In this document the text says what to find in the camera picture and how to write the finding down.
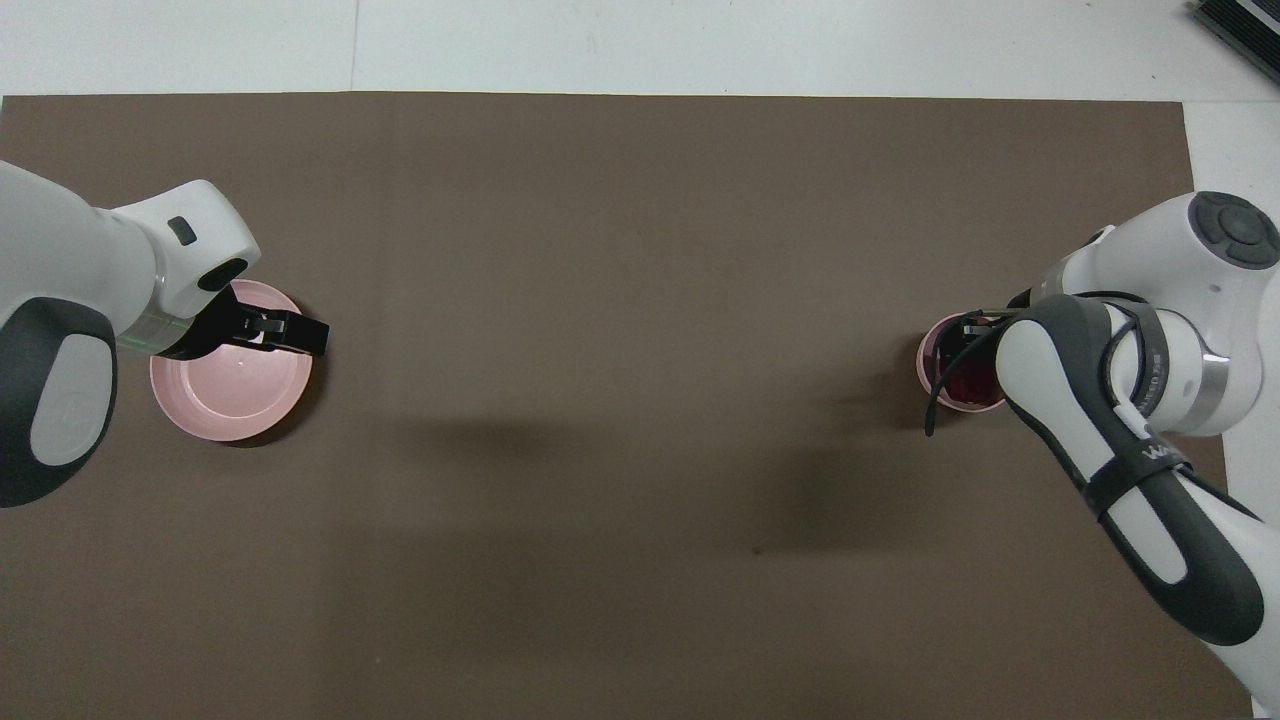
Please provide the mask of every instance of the pink bowl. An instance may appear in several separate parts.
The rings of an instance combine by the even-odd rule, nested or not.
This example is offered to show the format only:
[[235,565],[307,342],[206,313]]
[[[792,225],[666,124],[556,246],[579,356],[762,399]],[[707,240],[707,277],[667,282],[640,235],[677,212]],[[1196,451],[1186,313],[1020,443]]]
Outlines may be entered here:
[[[234,279],[241,302],[298,313],[269,284]],[[218,442],[251,438],[275,425],[302,397],[311,357],[224,345],[196,360],[151,357],[151,391],[160,409],[188,433]]]
[[[915,351],[915,374],[916,377],[920,378],[920,387],[923,387],[924,392],[927,393],[933,392],[933,386],[932,383],[929,383],[928,370],[925,370],[927,368],[925,364],[933,360],[933,345],[938,341],[938,336],[942,334],[942,331],[947,325],[947,323],[959,318],[964,313],[955,313],[954,315],[947,315],[946,318],[942,318],[941,320],[934,323],[933,327],[929,328],[929,332],[924,333],[924,338],[920,340],[920,346]],[[977,405],[973,402],[963,402],[955,400],[950,395],[947,395],[946,388],[943,388],[942,392],[938,393],[938,404],[945,407],[950,407],[952,410],[959,410],[960,413],[986,413],[988,410],[995,410],[996,407],[1005,405],[1005,398],[1001,397],[998,401],[991,405]]]

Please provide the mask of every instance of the black strap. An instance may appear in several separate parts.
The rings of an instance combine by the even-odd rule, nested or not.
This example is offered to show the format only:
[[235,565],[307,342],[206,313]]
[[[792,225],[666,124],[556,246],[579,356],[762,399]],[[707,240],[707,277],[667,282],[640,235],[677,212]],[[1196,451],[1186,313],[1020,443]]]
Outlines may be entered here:
[[[1133,386],[1129,401],[1143,416],[1156,411],[1165,396],[1169,382],[1169,341],[1165,338],[1160,315],[1147,302],[1106,299],[1106,302],[1120,307],[1137,323],[1138,333],[1138,382]],[[1107,366],[1111,359],[1107,357]]]
[[1147,478],[1179,465],[1190,469],[1190,461],[1176,447],[1158,437],[1135,439],[1089,478],[1080,488],[1080,496],[1093,516],[1101,518],[1124,493]]

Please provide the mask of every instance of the white tile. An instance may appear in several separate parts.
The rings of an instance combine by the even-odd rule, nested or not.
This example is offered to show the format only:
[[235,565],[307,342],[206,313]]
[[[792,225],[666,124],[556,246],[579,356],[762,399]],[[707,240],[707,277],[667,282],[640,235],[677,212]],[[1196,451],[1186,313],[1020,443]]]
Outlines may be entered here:
[[[1197,190],[1244,197],[1280,220],[1280,102],[1189,102],[1187,142]],[[1231,495],[1280,523],[1280,281],[1262,301],[1262,396],[1224,436]]]
[[353,87],[1280,100],[1181,0],[362,0]]
[[0,95],[348,90],[356,0],[0,0]]

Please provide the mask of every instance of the brown table surface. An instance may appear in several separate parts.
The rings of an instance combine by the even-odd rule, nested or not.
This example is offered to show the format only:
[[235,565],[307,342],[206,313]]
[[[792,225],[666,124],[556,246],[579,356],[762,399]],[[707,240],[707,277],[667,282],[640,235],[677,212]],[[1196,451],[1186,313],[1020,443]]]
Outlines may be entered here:
[[0,158],[214,182],[333,328],[241,447],[122,363],[0,514],[3,717],[1249,714],[1011,413],[922,434],[911,365],[1189,191],[1178,105],[9,97]]

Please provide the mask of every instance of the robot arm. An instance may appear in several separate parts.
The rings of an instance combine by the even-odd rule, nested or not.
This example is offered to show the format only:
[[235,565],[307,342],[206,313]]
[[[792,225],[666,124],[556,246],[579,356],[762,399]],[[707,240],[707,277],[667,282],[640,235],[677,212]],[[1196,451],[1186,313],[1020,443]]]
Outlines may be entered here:
[[323,354],[323,323],[236,302],[232,278],[260,255],[205,181],[101,210],[0,161],[0,507],[52,492],[101,443],[118,350]]
[[1001,387],[1156,602],[1280,707],[1280,534],[1197,478],[1116,392],[1115,368],[1137,372],[1116,360],[1120,341],[1153,331],[1139,324],[1103,300],[1037,302],[1004,331]]
[[1215,434],[1252,407],[1257,311],[1277,259],[1280,237],[1252,205],[1174,199],[1051,270],[996,356],[1010,405],[1142,584],[1268,708],[1280,708],[1280,533],[1158,433]]

